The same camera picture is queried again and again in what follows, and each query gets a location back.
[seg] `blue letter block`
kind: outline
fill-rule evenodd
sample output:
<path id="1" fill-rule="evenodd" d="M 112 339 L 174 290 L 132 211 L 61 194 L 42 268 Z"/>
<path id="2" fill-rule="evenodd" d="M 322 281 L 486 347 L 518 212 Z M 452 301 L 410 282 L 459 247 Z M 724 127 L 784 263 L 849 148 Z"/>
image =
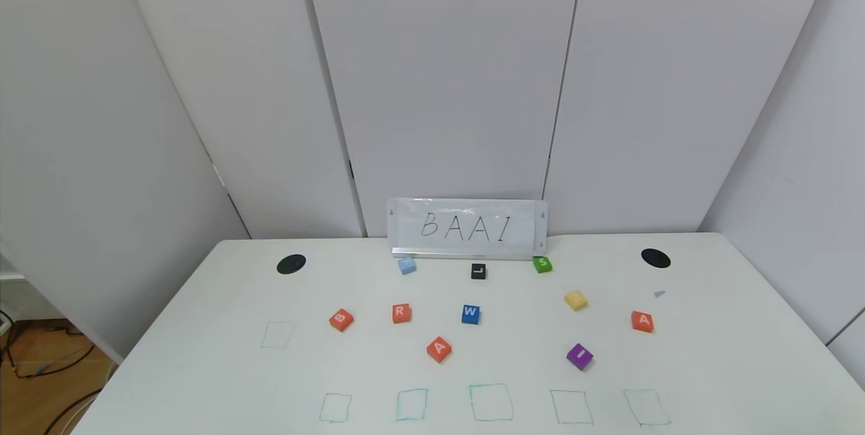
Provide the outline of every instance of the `blue letter block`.
<path id="1" fill-rule="evenodd" d="M 481 308 L 475 305 L 463 305 L 463 324 L 475 324 L 481 321 Z"/>
<path id="2" fill-rule="evenodd" d="M 402 257 L 399 261 L 399 271 L 404 275 L 408 275 L 410 272 L 417 271 L 418 267 L 414 265 L 414 260 L 411 257 Z"/>

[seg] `green letter block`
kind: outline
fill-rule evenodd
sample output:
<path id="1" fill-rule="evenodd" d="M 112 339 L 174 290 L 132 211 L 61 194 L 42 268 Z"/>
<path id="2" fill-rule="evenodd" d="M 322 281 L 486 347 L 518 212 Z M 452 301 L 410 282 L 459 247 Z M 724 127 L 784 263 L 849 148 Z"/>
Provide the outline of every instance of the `green letter block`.
<path id="1" fill-rule="evenodd" d="M 535 256 L 535 269 L 539 273 L 552 272 L 553 264 L 549 262 L 549 257 Z"/>

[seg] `orange letter block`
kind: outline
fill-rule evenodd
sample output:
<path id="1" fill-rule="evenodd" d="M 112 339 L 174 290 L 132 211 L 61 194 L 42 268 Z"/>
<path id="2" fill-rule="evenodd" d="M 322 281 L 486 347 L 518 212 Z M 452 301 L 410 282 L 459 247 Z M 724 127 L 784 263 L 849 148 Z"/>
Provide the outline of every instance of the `orange letter block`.
<path id="1" fill-rule="evenodd" d="M 633 311 L 631 313 L 631 325 L 636 328 L 636 330 L 642 330 L 643 332 L 652 333 L 655 330 L 655 322 L 651 320 L 651 315 L 643 312 Z"/>
<path id="2" fill-rule="evenodd" d="M 345 330 L 345 328 L 354 321 L 355 316 L 346 311 L 346 309 L 339 309 L 339 311 L 333 314 L 330 318 L 330 324 L 340 332 Z"/>
<path id="3" fill-rule="evenodd" d="M 447 340 L 442 339 L 441 337 L 436 337 L 430 345 L 426 346 L 426 352 L 429 355 L 432 355 L 436 362 L 441 364 L 447 355 L 451 354 L 451 344 L 447 343 Z"/>
<path id="4" fill-rule="evenodd" d="M 401 322 L 412 320 L 412 308 L 408 306 L 408 303 L 400 303 L 399 305 L 392 306 L 390 308 L 390 313 L 393 316 L 394 324 L 400 324 Z"/>

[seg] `white wall panel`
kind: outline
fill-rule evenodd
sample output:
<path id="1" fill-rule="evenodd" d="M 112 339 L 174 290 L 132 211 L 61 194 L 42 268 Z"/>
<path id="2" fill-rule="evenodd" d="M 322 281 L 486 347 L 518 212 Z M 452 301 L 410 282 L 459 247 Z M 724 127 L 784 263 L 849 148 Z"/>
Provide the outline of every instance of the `white wall panel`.
<path id="1" fill-rule="evenodd" d="M 829 350 L 859 386 L 865 389 L 865 314 L 859 315 L 850 327 L 830 343 Z"/>
<path id="2" fill-rule="evenodd" d="M 695 231 L 813 0 L 580 0 L 550 233 Z"/>
<path id="3" fill-rule="evenodd" d="M 393 196 L 540 199 L 574 0 L 313 0 L 370 236 Z"/>
<path id="4" fill-rule="evenodd" d="M 0 220 L 3 256 L 115 361 L 247 238 L 135 0 L 0 0 Z"/>
<path id="5" fill-rule="evenodd" d="M 305 1 L 139 4 L 250 235 L 361 235 Z"/>
<path id="6" fill-rule="evenodd" d="M 865 305 L 865 3 L 816 0 L 702 225 L 824 341 Z"/>

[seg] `black circle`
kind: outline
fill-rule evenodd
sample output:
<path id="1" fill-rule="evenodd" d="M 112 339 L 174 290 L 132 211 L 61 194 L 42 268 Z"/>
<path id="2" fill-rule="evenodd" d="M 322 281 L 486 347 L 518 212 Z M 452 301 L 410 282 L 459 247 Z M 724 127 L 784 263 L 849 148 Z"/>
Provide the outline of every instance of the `black circle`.
<path id="1" fill-rule="evenodd" d="M 670 266 L 670 257 L 657 249 L 643 249 L 640 253 L 643 260 L 656 268 L 666 268 Z"/>
<path id="2" fill-rule="evenodd" d="M 303 254 L 293 254 L 283 257 L 282 261 L 279 261 L 279 264 L 276 265 L 276 271 L 283 275 L 290 275 L 303 268 L 303 265 L 306 265 L 306 256 L 303 256 Z"/>

